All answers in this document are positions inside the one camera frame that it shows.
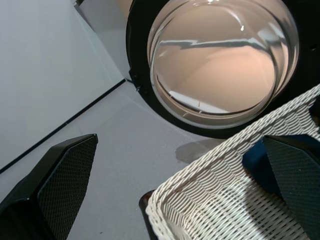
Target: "curved glass dome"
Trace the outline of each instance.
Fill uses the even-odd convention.
[[[286,86],[299,39],[281,0],[171,0],[147,47],[164,107],[193,126],[225,129],[256,117]]]

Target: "white wall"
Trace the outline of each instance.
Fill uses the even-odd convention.
[[[0,1],[0,168],[123,79],[67,0]]]

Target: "wicker basket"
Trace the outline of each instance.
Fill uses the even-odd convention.
[[[242,167],[263,135],[308,134],[320,140],[309,108],[320,85],[256,121],[163,183],[146,213],[159,240],[309,239],[285,203]]]

